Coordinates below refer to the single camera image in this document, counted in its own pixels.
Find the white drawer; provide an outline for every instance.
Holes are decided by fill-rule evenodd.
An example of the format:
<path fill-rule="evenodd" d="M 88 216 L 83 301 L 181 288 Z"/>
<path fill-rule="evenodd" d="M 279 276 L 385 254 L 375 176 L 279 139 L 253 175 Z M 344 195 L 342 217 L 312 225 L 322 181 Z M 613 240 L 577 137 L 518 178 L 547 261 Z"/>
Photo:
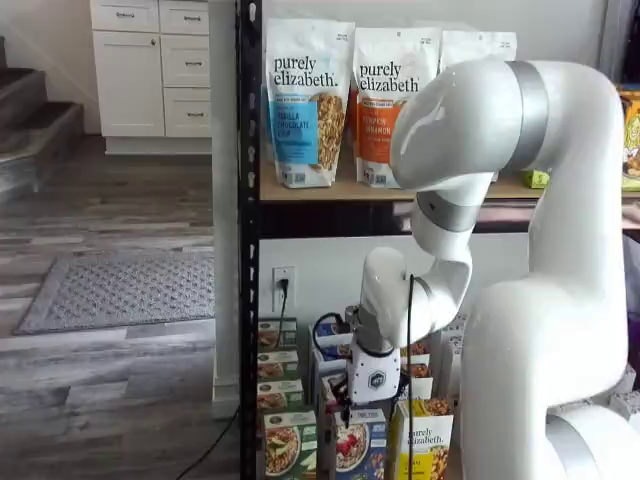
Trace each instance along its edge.
<path fill-rule="evenodd" d="M 160 0 L 162 33 L 209 35 L 207 2 Z"/>
<path fill-rule="evenodd" d="M 91 0 L 94 30 L 158 32 L 158 0 Z"/>
<path fill-rule="evenodd" d="M 167 137 L 211 136 L 211 91 L 208 88 L 165 88 Z"/>
<path fill-rule="evenodd" d="M 209 86 L 209 37 L 162 35 L 165 87 Z"/>

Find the black shelf post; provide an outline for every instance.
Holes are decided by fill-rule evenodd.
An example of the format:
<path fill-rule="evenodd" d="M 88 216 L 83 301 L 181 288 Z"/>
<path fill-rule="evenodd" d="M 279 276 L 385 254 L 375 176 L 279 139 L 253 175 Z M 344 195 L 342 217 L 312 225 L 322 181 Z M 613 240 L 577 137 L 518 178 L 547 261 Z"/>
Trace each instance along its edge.
<path fill-rule="evenodd" d="M 256 478 L 262 1 L 236 0 L 240 478 Z"/>

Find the snack box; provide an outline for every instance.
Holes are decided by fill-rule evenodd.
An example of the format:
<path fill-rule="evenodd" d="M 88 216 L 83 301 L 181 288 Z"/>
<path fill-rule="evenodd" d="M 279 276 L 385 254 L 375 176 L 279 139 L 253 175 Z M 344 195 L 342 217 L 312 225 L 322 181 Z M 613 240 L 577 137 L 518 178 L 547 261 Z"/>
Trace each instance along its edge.
<path fill-rule="evenodd" d="M 407 373 L 407 364 L 402 365 L 402 371 Z M 411 362 L 411 398 L 429 400 L 433 393 L 433 378 L 429 376 L 429 366 L 425 363 Z M 409 388 L 405 388 L 399 397 L 400 400 L 409 398 Z"/>
<path fill-rule="evenodd" d="M 460 380 L 462 374 L 462 337 L 451 337 L 442 356 L 438 396 L 449 399 L 454 405 L 460 400 Z"/>
<path fill-rule="evenodd" d="M 315 480 L 318 440 L 316 416 L 310 407 L 265 415 L 263 432 L 267 478 Z"/>
<path fill-rule="evenodd" d="M 620 414 L 640 434 L 640 392 L 614 394 L 609 408 Z"/>
<path fill-rule="evenodd" d="M 431 369 L 431 376 L 433 377 L 433 383 L 436 386 L 436 390 L 440 385 L 442 355 L 444 354 L 445 346 L 447 345 L 449 338 L 463 335 L 466 321 L 467 315 L 464 313 L 458 313 L 449 325 L 427 337 L 430 352 L 429 367 Z"/>
<path fill-rule="evenodd" d="M 400 361 L 403 364 L 407 363 L 407 351 L 407 347 L 402 347 L 400 349 Z M 429 353 L 429 341 L 426 337 L 411 344 L 411 363 L 424 363 L 428 367 L 430 360 L 431 354 Z"/>
<path fill-rule="evenodd" d="M 322 347 L 328 355 L 313 348 L 313 363 L 309 381 L 309 398 L 313 405 L 318 405 L 320 396 L 320 377 L 329 373 L 339 373 L 347 369 L 346 358 L 334 358 L 334 356 L 345 356 L 351 353 L 350 344 L 331 345 Z"/>
<path fill-rule="evenodd" d="M 295 350 L 258 354 L 258 381 L 293 380 L 299 377 L 298 352 Z"/>
<path fill-rule="evenodd" d="M 387 454 L 387 420 L 381 409 L 352 410 L 349 426 L 333 415 L 331 480 L 382 480 Z"/>
<path fill-rule="evenodd" d="M 453 411 L 446 400 L 413 400 L 413 478 L 415 480 L 444 480 Z M 398 403 L 391 419 L 389 432 L 388 480 L 409 477 L 409 402 Z"/>
<path fill-rule="evenodd" d="M 280 331 L 279 318 L 260 320 L 258 323 L 258 352 L 296 348 L 297 342 L 298 327 L 295 318 L 284 318 L 282 331 Z"/>
<path fill-rule="evenodd" d="M 258 382 L 257 394 L 258 410 L 262 412 L 299 407 L 304 402 L 304 390 L 299 379 Z"/>

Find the electrical outlet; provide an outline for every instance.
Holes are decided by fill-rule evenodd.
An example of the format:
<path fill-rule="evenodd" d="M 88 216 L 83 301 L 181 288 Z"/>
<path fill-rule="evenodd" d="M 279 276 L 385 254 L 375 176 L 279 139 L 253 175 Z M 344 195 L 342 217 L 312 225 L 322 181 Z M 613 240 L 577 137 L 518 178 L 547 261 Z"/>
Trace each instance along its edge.
<path fill-rule="evenodd" d="M 287 304 L 285 306 L 285 315 L 291 312 L 296 306 L 296 267 L 274 267 L 273 269 L 273 313 L 280 315 L 282 312 L 282 302 L 284 302 L 284 291 L 278 285 L 282 279 L 289 280 L 289 288 L 287 290 Z"/>

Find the black cable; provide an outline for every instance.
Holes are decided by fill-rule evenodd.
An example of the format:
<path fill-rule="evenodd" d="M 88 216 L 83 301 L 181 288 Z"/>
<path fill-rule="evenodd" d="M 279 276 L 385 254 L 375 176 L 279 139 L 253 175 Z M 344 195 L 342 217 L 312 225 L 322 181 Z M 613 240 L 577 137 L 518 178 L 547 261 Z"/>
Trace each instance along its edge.
<path fill-rule="evenodd" d="M 289 295 L 289 279 L 283 278 L 278 281 L 280 288 L 282 288 L 282 292 L 284 293 L 284 298 L 282 299 L 282 310 L 280 311 L 280 323 L 278 325 L 278 339 L 276 340 L 276 348 L 280 348 L 280 338 L 282 337 L 282 322 L 284 321 L 284 310 L 287 307 L 287 297 Z"/>
<path fill-rule="evenodd" d="M 413 479 L 413 391 L 411 390 L 411 304 L 413 303 L 413 274 L 409 277 L 409 307 L 407 308 L 407 372 L 409 374 L 409 479 Z"/>
<path fill-rule="evenodd" d="M 231 425 L 233 425 L 233 422 L 235 421 L 235 419 L 238 416 L 238 412 L 240 412 L 240 407 L 238 407 L 236 409 L 236 412 L 233 414 L 233 417 L 231 417 L 231 420 L 229 420 L 229 423 L 227 424 L 226 427 L 224 427 L 224 430 L 222 431 L 222 433 L 218 436 L 218 438 L 216 438 L 215 442 L 213 442 L 213 444 L 207 449 L 206 452 L 204 452 L 200 458 L 198 458 L 195 462 L 193 462 L 191 465 L 189 465 L 187 468 L 185 468 L 182 473 L 180 475 L 178 475 L 176 477 L 176 480 L 181 480 L 182 478 L 184 478 L 191 470 L 193 470 L 194 468 L 196 468 L 198 465 L 200 465 L 205 458 L 207 458 L 209 456 L 209 454 L 211 452 L 213 452 L 213 450 L 218 446 L 218 444 L 220 443 L 220 440 L 222 440 L 222 438 L 225 436 L 225 434 L 229 431 L 229 429 L 231 428 Z"/>
<path fill-rule="evenodd" d="M 322 348 L 318 343 L 318 338 L 316 334 L 316 332 L 318 331 L 318 326 L 327 318 L 332 318 L 332 317 L 336 319 L 336 323 L 338 324 L 342 324 L 344 322 L 344 320 L 342 320 L 342 316 L 339 313 L 331 312 L 331 313 L 325 313 L 323 316 L 321 316 L 318 320 L 316 320 L 316 323 L 313 325 L 313 329 L 311 330 L 311 340 L 313 340 L 313 346 L 316 347 L 316 349 L 324 357 L 333 358 L 334 360 L 341 360 L 343 358 L 349 359 L 350 356 L 336 355 L 334 353 L 331 353 L 325 350 L 324 348 Z"/>

